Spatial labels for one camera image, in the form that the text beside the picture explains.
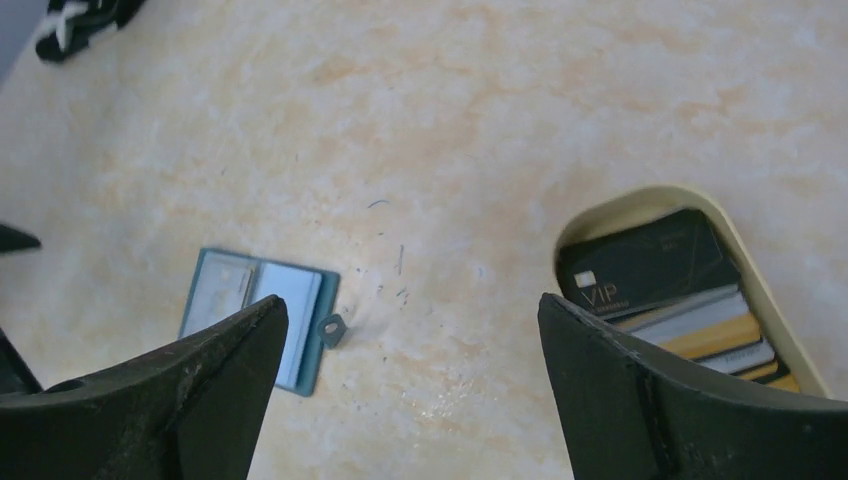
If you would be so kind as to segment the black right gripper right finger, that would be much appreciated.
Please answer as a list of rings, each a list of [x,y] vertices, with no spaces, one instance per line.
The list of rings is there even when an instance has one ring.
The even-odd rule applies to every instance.
[[[847,405],[718,373],[570,312],[538,326],[578,479],[843,479]]]

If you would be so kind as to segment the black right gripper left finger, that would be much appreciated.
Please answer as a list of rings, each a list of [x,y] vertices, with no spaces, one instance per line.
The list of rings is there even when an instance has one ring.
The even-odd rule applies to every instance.
[[[244,479],[277,359],[268,314],[113,367],[1,394],[5,479]]]

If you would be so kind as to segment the teal leather card holder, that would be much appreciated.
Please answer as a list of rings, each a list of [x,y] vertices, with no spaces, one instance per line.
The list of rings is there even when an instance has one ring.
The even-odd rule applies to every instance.
[[[274,385],[314,394],[323,352],[341,342],[347,325],[334,312],[341,275],[330,270],[205,247],[199,251],[178,337],[232,317],[268,314]]]

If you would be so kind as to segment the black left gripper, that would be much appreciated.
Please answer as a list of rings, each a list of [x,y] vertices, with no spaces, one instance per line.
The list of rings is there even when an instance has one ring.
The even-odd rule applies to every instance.
[[[41,241],[14,227],[0,225],[0,253],[9,254],[26,250],[35,250],[41,247]],[[7,338],[1,331],[1,394],[37,394],[41,392],[41,385],[34,374]]]

